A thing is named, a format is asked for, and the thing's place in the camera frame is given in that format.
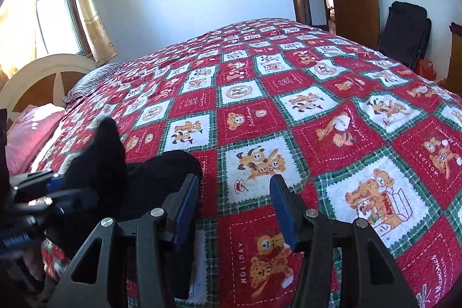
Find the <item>yellow curtain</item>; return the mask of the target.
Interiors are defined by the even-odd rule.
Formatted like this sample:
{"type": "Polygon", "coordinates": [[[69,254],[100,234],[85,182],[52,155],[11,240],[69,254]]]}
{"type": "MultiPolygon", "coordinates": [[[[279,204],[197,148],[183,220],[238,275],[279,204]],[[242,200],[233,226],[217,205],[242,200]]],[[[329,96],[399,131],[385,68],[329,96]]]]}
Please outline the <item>yellow curtain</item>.
{"type": "Polygon", "coordinates": [[[92,0],[75,0],[91,54],[97,66],[109,63],[118,52],[92,0]]]}

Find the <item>window with brown frame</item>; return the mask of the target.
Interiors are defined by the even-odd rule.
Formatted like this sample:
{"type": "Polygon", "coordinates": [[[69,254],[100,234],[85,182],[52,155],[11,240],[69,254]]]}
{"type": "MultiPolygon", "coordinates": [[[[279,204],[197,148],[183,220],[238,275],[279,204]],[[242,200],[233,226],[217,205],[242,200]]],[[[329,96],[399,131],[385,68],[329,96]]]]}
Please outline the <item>window with brown frame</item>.
{"type": "Polygon", "coordinates": [[[75,0],[4,0],[1,4],[1,78],[54,54],[89,55],[75,0]]]}

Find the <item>wooden dresser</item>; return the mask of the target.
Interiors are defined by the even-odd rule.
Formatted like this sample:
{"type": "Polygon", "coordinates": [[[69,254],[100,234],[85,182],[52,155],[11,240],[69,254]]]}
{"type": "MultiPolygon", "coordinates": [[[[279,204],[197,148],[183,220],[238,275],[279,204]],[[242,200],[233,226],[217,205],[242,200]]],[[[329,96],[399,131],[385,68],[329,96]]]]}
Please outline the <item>wooden dresser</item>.
{"type": "Polygon", "coordinates": [[[452,34],[452,47],[450,52],[450,65],[446,78],[446,88],[461,96],[462,94],[462,26],[450,24],[452,34]]]}

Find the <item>striped grey pillow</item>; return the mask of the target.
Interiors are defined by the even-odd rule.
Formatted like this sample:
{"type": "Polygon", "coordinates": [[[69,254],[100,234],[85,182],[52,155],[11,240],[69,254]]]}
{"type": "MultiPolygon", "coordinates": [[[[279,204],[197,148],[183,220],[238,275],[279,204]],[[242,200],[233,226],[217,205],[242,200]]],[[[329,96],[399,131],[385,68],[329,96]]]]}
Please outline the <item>striped grey pillow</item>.
{"type": "Polygon", "coordinates": [[[102,84],[122,66],[122,63],[108,63],[87,73],[63,97],[64,103],[68,105],[77,101],[79,98],[92,93],[100,84],[102,84]]]}

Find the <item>black pants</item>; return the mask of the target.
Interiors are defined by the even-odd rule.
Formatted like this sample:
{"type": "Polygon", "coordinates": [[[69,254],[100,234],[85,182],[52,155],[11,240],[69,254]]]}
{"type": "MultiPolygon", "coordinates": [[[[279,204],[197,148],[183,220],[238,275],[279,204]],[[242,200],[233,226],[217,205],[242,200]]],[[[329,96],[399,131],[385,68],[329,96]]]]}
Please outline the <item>black pants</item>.
{"type": "MultiPolygon", "coordinates": [[[[162,206],[169,194],[179,191],[188,174],[202,178],[199,161],[182,150],[165,152],[142,163],[126,163],[118,127],[104,118],[92,143],[74,158],[58,191],[91,188],[96,206],[67,215],[51,216],[45,226],[47,238],[72,261],[87,237],[107,217],[117,222],[139,219],[162,206]]],[[[162,249],[167,282],[175,301],[187,298],[193,271],[197,207],[187,238],[179,250],[167,243],[162,249]]],[[[128,269],[136,271],[135,240],[124,240],[128,269]]]]}

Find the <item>beige wooden headboard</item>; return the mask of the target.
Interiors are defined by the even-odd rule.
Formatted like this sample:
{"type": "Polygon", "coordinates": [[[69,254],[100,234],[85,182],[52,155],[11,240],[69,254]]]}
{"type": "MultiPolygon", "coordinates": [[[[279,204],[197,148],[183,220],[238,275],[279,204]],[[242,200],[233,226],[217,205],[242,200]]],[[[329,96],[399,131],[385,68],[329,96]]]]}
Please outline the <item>beige wooden headboard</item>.
{"type": "Polygon", "coordinates": [[[14,121],[29,105],[66,106],[63,97],[96,63],[81,55],[58,54],[28,63],[1,89],[1,108],[14,121]]]}

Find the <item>red plastic bag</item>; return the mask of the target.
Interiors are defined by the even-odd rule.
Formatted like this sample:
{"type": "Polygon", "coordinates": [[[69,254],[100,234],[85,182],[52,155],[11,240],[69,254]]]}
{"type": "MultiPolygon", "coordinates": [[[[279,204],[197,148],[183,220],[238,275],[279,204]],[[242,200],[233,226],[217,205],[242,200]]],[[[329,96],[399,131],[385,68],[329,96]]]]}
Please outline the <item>red plastic bag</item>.
{"type": "Polygon", "coordinates": [[[420,59],[417,62],[414,72],[426,80],[436,80],[436,71],[431,60],[420,59]]]}

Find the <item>red patchwork cartoon quilt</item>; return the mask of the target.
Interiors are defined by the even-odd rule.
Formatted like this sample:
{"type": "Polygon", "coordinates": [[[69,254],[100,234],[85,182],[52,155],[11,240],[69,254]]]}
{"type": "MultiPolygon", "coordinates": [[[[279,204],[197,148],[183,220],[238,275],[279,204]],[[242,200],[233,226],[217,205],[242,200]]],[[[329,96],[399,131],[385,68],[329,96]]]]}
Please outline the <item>red patchwork cartoon quilt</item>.
{"type": "Polygon", "coordinates": [[[363,219],[420,307],[461,275],[461,98],[380,52],[284,19],[234,23],[124,64],[73,104],[34,162],[63,173],[104,116],[126,159],[201,163],[198,265],[181,307],[287,307],[302,257],[269,181],[363,219]]]}

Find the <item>pink pillow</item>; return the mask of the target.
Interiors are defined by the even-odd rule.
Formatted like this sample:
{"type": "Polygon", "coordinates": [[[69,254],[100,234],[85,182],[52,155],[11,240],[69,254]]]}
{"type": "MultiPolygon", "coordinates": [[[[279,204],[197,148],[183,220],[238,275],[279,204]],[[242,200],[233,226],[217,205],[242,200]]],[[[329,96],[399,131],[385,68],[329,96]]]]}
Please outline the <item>pink pillow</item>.
{"type": "Polygon", "coordinates": [[[53,103],[29,105],[23,110],[7,131],[5,153],[10,175],[27,171],[65,114],[65,108],[53,103]]]}

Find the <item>black folding chair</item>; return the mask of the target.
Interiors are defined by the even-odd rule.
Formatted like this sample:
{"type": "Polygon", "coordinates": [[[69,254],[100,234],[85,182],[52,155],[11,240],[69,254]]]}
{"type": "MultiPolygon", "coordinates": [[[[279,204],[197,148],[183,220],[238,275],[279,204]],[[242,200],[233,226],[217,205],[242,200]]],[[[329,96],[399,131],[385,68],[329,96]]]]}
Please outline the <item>black folding chair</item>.
{"type": "Polygon", "coordinates": [[[431,20],[425,8],[394,1],[381,32],[377,50],[414,70],[425,57],[431,35],[431,20]]]}

